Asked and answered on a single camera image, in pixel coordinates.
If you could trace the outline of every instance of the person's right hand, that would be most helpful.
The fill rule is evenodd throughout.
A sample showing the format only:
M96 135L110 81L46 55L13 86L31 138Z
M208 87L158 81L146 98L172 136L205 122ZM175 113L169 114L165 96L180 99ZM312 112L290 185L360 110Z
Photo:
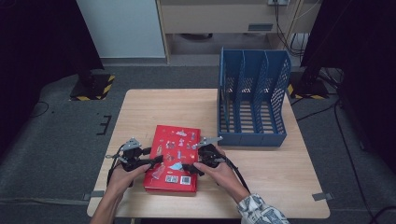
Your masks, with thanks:
M216 150L225 156L225 152L221 148L216 147ZM241 202L250 194L248 190L245 189L245 187L239 182L238 178L233 172L233 169L231 169L227 163L221 162L216 168L206 166L200 162L195 162L194 166L205 174L210 175L216 181L216 183L218 183L228 192L228 194L235 200L236 203Z

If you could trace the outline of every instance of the black curtain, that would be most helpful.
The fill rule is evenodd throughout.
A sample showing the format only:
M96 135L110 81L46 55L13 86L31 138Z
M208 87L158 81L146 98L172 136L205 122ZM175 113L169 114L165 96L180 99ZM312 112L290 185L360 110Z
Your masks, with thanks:
M345 73L338 92L361 145L396 173L396 1L323 0L306 46L302 82L321 67Z
M103 66L75 0L0 0L0 157L45 85L91 69Z

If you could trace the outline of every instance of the person's left hand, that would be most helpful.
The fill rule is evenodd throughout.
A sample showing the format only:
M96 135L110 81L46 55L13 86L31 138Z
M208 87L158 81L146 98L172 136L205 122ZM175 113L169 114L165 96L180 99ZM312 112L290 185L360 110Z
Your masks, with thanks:
M113 170L110 181L108 182L107 190L118 196L123 195L125 190L128 189L132 181L139 175L145 173L150 167L150 164L142 165L136 169L126 172L120 162L118 161L116 168Z

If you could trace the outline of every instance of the white wall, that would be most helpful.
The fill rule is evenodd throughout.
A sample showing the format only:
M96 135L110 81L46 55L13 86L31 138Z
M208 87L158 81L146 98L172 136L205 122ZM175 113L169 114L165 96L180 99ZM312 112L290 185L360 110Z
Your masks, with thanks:
M164 58L155 0L77 0L101 58Z

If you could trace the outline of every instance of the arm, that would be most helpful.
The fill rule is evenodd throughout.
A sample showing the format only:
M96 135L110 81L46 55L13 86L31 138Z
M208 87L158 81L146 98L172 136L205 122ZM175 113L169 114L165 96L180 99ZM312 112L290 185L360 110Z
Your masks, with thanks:
M216 149L220 154L225 155L219 147ZM250 194L225 162L221 162L216 168L208 167L200 162L195 162L194 166L210 175L233 198L238 204L236 208L242 216L242 223L289 224L279 210L266 204L258 194Z
M111 175L105 195L92 216L91 224L112 223L117 207L122 200L123 193L128 189L131 182L138 175L145 173L149 167L150 164L147 164L139 166L131 172L126 172L122 169L122 166L117 165Z

